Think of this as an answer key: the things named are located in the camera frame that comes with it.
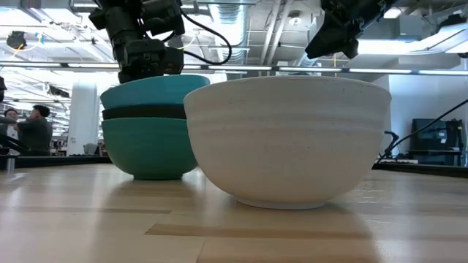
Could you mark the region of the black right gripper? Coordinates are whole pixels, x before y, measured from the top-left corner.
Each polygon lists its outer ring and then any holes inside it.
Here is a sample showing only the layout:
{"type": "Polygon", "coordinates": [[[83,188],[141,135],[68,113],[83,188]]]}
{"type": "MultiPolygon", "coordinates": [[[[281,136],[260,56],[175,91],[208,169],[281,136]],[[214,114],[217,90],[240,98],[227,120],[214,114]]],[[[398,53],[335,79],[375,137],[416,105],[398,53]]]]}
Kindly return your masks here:
{"type": "Polygon", "coordinates": [[[398,0],[324,0],[322,24],[305,49],[308,58],[342,50],[348,59],[358,55],[357,38],[376,20],[381,20],[398,0]]]}

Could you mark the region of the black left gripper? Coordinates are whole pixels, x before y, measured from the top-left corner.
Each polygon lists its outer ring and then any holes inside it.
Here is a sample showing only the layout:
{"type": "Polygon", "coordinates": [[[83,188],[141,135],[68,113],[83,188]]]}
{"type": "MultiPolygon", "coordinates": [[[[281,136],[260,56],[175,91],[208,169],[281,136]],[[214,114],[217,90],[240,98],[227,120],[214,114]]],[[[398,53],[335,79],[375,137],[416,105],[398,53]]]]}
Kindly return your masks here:
{"type": "Polygon", "coordinates": [[[184,53],[167,47],[158,39],[134,39],[113,42],[118,62],[120,84],[162,75],[179,75],[184,66],[184,53]]]}

